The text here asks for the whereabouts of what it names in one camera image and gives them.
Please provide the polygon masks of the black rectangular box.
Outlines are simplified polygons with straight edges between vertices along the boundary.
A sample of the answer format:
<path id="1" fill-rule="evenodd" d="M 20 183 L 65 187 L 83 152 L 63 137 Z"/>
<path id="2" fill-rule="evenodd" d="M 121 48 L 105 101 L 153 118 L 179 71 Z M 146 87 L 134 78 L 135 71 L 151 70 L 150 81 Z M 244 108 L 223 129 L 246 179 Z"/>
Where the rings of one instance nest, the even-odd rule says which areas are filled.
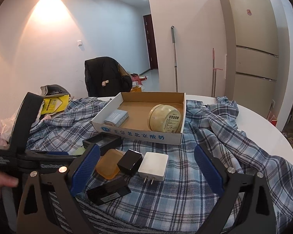
<path id="1" fill-rule="evenodd" d="M 127 182 L 123 177 L 119 177 L 103 185 L 89 189 L 87 191 L 87 197 L 92 203 L 101 206 L 130 193 L 131 190 Z"/>

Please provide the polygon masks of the orange translucent soap box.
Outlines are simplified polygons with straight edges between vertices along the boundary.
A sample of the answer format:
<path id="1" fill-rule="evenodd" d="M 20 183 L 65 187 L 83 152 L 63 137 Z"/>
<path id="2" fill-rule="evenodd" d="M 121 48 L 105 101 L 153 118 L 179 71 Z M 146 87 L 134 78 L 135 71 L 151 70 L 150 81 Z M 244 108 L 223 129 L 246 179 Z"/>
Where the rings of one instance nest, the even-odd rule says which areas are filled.
<path id="1" fill-rule="evenodd" d="M 117 149 L 108 150 L 98 161 L 95 167 L 96 172 L 104 179 L 112 180 L 120 171 L 117 164 L 123 155 L 124 153 Z"/>

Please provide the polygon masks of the black display frame box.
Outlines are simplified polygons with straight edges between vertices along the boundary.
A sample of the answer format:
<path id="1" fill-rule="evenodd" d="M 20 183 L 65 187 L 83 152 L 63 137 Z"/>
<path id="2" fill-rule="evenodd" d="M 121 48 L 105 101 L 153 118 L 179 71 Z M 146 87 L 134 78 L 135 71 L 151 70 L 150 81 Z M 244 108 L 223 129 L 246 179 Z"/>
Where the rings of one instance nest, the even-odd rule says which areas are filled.
<path id="1" fill-rule="evenodd" d="M 108 150 L 116 149 L 122 145 L 122 137 L 108 133 L 99 133 L 93 137 L 84 139 L 82 144 L 84 149 L 90 144 L 97 144 L 100 148 L 100 155 L 104 156 Z"/>

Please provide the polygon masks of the black small cube box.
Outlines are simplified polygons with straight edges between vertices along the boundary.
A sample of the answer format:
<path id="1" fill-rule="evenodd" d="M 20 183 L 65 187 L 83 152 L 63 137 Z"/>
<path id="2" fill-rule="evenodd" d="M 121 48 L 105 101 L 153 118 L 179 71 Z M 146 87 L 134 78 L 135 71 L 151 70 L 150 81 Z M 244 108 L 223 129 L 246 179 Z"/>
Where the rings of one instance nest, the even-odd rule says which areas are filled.
<path id="1" fill-rule="evenodd" d="M 118 161 L 117 166 L 125 175 L 134 176 L 142 161 L 143 156 L 141 153 L 128 149 L 123 157 Z"/>

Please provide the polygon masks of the grey small carton box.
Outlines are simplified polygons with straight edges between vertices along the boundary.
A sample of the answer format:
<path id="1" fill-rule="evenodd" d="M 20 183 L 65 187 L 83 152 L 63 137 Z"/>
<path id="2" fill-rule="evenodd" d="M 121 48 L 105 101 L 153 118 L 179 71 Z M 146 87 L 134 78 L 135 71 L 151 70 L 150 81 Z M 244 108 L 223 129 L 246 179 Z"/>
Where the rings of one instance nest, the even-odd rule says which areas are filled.
<path id="1" fill-rule="evenodd" d="M 122 125 L 122 123 L 125 122 L 125 120 L 128 118 L 128 112 L 125 110 L 115 110 L 113 111 L 105 120 L 104 124 L 113 126 L 113 127 L 119 127 Z"/>

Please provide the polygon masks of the white power adapter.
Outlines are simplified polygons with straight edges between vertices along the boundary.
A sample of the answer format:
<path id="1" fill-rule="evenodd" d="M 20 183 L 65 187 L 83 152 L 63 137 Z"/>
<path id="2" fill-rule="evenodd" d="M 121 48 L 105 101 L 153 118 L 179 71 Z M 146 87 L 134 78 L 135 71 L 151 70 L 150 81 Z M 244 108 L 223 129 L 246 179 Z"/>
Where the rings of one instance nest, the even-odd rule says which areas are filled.
<path id="1" fill-rule="evenodd" d="M 140 177 L 146 180 L 162 182 L 166 176 L 168 165 L 167 154 L 146 152 L 140 167 L 138 168 L 138 174 Z"/>

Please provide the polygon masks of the white plastic bag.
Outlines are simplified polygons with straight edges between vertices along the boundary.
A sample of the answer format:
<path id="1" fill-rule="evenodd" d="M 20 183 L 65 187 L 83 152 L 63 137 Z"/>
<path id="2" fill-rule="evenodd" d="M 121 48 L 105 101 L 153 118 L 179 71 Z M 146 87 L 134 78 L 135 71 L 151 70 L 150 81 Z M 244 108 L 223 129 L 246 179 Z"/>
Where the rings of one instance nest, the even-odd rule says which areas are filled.
<path id="1" fill-rule="evenodd" d="M 9 118 L 0 119 L 0 149 L 7 149 L 16 120 L 17 111 Z"/>

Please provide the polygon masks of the yellow package box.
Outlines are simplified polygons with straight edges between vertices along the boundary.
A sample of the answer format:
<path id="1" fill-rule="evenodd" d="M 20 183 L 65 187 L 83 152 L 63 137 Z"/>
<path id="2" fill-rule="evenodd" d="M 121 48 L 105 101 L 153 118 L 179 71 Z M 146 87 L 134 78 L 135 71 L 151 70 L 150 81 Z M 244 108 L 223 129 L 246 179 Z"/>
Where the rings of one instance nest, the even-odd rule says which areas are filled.
<path id="1" fill-rule="evenodd" d="M 59 113 L 64 111 L 69 104 L 69 100 L 69 95 L 44 98 L 41 115 Z"/>

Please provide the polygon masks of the grey pouch bag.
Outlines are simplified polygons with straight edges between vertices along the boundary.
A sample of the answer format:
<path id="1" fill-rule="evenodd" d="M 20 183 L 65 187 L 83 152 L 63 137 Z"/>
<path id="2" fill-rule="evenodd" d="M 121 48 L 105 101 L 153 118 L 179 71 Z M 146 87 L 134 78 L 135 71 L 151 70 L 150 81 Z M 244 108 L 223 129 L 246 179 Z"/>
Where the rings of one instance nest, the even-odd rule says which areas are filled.
<path id="1" fill-rule="evenodd" d="M 70 95 L 70 93 L 60 85 L 41 86 L 41 96 L 60 97 L 64 95 Z"/>

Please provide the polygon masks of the blue plaid shirt cloth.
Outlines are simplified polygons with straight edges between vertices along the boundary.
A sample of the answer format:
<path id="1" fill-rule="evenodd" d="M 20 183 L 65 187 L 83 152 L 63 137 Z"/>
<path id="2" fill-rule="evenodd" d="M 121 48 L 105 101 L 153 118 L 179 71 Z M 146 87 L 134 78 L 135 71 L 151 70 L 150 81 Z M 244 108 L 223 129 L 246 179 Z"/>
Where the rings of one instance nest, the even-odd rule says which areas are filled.
<path id="1" fill-rule="evenodd" d="M 194 149 L 204 143 L 224 166 L 240 174 L 262 173 L 271 192 L 276 231 L 281 233 L 293 219 L 293 165 L 269 155 L 250 140 L 236 124 L 239 108 L 235 101 L 219 97 L 212 105 L 189 100 L 181 144 L 123 139 L 121 151 L 134 150 L 168 155 L 162 182 L 144 182 L 126 177 L 130 193 L 97 206 L 85 191 L 76 197 L 99 233 L 195 233 L 215 206 L 218 196 L 206 182 Z"/>

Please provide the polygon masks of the chair with black jacket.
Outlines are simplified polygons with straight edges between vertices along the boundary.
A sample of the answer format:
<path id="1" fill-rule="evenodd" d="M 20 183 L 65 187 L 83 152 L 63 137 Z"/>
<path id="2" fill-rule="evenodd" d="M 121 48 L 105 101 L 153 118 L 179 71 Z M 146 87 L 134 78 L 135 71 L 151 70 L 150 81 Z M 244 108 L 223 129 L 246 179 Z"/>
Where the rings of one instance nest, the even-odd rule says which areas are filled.
<path id="1" fill-rule="evenodd" d="M 114 97 L 132 90 L 131 75 L 113 58 L 85 61 L 85 84 L 89 97 Z"/>

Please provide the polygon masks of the cardboard tray box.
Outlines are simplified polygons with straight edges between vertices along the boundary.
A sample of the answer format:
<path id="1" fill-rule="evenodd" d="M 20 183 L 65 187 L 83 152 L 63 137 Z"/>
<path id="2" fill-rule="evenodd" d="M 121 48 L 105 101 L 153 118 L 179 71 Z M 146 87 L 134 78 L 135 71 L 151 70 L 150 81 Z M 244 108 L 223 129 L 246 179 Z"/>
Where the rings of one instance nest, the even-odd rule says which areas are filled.
<path id="1" fill-rule="evenodd" d="M 154 132 L 149 128 L 147 124 L 149 113 L 158 104 L 173 106 L 180 112 L 181 123 L 176 133 Z M 119 127 L 106 125 L 104 120 L 117 109 L 127 111 L 128 118 Z M 180 145 L 185 116 L 185 93 L 122 92 L 113 97 L 91 122 L 97 132 L 113 134 L 138 141 Z"/>

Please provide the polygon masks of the beige refrigerator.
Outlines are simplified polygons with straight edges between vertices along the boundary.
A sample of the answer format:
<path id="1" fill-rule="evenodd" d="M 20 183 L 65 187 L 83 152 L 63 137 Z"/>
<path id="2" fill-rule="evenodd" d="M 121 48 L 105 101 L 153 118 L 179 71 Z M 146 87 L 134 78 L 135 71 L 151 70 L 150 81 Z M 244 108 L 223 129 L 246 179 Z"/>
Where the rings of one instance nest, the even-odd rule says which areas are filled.
<path id="1" fill-rule="evenodd" d="M 271 0 L 220 0 L 227 38 L 225 95 L 268 116 L 278 74 L 278 35 Z"/>

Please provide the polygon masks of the dark red door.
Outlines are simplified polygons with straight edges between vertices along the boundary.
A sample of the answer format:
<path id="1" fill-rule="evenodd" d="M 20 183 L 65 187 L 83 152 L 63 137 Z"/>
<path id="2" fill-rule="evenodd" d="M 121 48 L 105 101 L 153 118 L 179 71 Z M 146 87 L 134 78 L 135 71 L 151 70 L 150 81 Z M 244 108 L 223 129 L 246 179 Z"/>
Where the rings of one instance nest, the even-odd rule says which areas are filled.
<path id="1" fill-rule="evenodd" d="M 152 23 L 152 16 L 144 15 L 144 28 L 146 32 L 147 50 L 149 55 L 150 69 L 158 69 L 157 50 L 155 44 L 155 35 Z"/>

